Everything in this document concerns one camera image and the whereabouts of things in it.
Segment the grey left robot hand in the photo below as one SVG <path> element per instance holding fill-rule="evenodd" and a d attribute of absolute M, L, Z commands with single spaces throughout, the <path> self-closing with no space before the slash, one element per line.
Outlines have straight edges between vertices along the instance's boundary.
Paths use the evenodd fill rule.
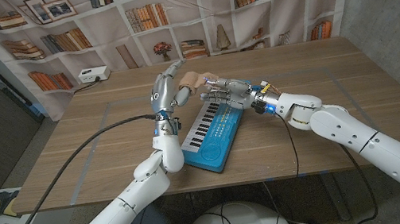
<path fill-rule="evenodd" d="M 156 78 L 151 93 L 151 106 L 155 113 L 154 136 L 177 135 L 181 129 L 180 119 L 172 118 L 175 106 L 183 106 L 191 95 L 189 87 L 181 89 L 175 85 L 173 78 L 185 60 L 178 60 L 170 65 L 167 70 L 160 73 Z"/>

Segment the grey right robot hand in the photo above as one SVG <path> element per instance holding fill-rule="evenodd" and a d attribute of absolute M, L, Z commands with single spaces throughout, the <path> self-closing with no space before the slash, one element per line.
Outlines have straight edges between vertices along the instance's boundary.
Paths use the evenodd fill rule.
<path fill-rule="evenodd" d="M 262 81 L 252 85 L 238 79 L 207 79 L 208 92 L 201 93 L 204 102 L 225 103 L 235 109 L 253 108 L 256 113 L 276 113 L 279 93 L 269 91 L 271 85 Z"/>

